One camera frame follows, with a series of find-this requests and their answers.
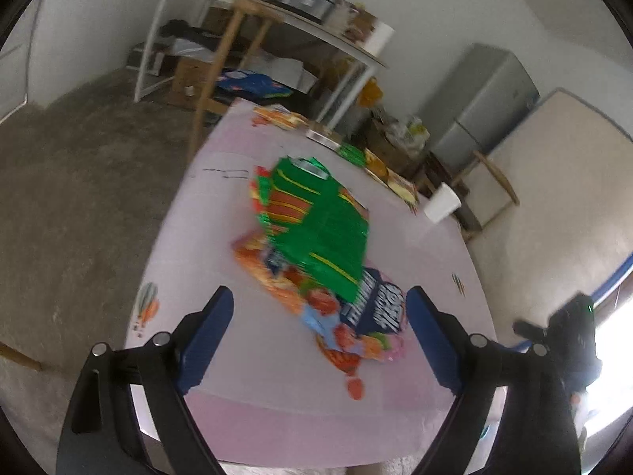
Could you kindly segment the wooden chair black seat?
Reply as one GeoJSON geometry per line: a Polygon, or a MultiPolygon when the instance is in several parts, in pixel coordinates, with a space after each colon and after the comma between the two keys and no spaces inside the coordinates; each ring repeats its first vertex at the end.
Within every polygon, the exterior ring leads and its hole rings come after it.
{"type": "Polygon", "coordinates": [[[472,161],[456,175],[452,175],[434,154],[429,153],[422,163],[422,172],[419,173],[416,181],[417,187],[425,195],[431,196],[439,190],[442,183],[449,186],[460,200],[461,206],[453,212],[453,215],[460,225],[461,236],[465,243],[481,236],[485,229],[501,218],[505,212],[520,206],[520,199],[511,181],[492,160],[478,150],[472,152],[472,161]],[[472,192],[474,179],[471,174],[480,167],[485,169],[488,176],[505,194],[503,204],[486,219],[479,217],[472,209],[475,196],[472,192]]]}

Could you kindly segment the row of snack packets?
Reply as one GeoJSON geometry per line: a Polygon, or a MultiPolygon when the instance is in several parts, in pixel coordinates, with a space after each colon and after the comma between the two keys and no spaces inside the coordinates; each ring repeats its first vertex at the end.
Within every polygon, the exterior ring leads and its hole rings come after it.
{"type": "Polygon", "coordinates": [[[254,112],[267,124],[274,124],[282,130],[304,131],[307,139],[361,168],[373,180],[403,200],[413,213],[417,212],[419,197],[414,184],[395,173],[368,148],[359,149],[321,124],[308,120],[300,114],[292,113],[281,106],[255,106],[254,112]]]}

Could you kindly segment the blue snack bag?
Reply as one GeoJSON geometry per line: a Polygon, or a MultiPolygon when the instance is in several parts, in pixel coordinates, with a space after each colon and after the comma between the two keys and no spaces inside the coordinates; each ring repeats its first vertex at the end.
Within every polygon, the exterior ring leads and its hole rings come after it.
{"type": "Polygon", "coordinates": [[[276,82],[266,74],[248,70],[223,72],[216,86],[229,92],[244,92],[255,98],[285,98],[292,95],[293,89],[276,82]]]}

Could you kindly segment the yellow plastic bag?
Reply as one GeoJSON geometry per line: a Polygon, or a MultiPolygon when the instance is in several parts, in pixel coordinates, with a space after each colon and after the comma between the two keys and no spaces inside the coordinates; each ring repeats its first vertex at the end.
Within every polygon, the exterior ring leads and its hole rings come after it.
{"type": "Polygon", "coordinates": [[[374,107],[383,98],[383,91],[375,77],[371,77],[356,98],[356,105],[363,108],[374,107]]]}

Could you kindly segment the pink orange snack bag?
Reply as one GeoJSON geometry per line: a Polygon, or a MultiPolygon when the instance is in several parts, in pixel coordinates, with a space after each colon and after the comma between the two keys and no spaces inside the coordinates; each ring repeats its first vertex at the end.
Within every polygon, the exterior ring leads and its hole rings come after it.
{"type": "Polygon", "coordinates": [[[363,266],[356,298],[346,301],[285,260],[260,226],[234,242],[250,275],[315,332],[328,360],[345,374],[354,400],[365,387],[357,375],[364,359],[393,360],[404,348],[404,292],[378,269],[363,266]]]}

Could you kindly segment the green snack bag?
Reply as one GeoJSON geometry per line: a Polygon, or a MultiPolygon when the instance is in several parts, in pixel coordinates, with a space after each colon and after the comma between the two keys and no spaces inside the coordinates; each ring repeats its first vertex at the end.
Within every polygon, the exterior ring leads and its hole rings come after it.
{"type": "Polygon", "coordinates": [[[254,209],[290,264],[346,301],[356,298],[367,250],[369,211],[315,158],[257,166],[254,209]]]}

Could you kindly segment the white paper cup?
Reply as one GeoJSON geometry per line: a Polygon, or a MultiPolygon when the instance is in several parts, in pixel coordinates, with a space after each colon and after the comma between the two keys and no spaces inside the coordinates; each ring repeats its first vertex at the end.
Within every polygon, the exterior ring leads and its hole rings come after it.
{"type": "Polygon", "coordinates": [[[461,201],[457,193],[442,182],[425,204],[423,212],[431,223],[437,224],[460,207],[461,201]]]}

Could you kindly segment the white mattress blue edge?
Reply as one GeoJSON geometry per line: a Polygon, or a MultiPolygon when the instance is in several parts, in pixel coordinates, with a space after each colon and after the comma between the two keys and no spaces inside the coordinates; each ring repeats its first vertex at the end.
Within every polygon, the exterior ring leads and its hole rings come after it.
{"type": "MultiPolygon", "coordinates": [[[[632,253],[632,141],[570,92],[557,90],[488,156],[511,181],[513,207],[468,243],[497,337],[517,319],[546,323],[575,293],[591,294],[632,253]]],[[[486,219],[505,194],[471,174],[486,219]]]]}

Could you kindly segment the grey refrigerator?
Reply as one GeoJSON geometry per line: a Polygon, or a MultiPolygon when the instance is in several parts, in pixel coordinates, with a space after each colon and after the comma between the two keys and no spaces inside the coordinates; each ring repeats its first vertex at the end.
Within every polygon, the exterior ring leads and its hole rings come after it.
{"type": "Polygon", "coordinates": [[[493,150],[539,98],[512,51],[476,43],[417,114],[430,133],[425,150],[456,174],[474,151],[493,150]]]}

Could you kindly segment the cardboard box on floor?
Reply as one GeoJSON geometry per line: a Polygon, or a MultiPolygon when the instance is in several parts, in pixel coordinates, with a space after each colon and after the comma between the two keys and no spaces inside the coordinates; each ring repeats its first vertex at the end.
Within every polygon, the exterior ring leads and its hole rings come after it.
{"type": "Polygon", "coordinates": [[[365,125],[364,136],[366,147],[396,173],[411,172],[419,164],[387,136],[384,125],[379,121],[370,118],[365,125]]]}

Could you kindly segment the white paper towel roll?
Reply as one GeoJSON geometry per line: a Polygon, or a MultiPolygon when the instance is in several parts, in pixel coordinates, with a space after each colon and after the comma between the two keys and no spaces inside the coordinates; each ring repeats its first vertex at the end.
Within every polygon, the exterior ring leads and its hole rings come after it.
{"type": "Polygon", "coordinates": [[[363,43],[363,50],[373,57],[379,57],[394,33],[395,30],[391,26],[379,21],[378,24],[374,25],[370,36],[363,43]]]}

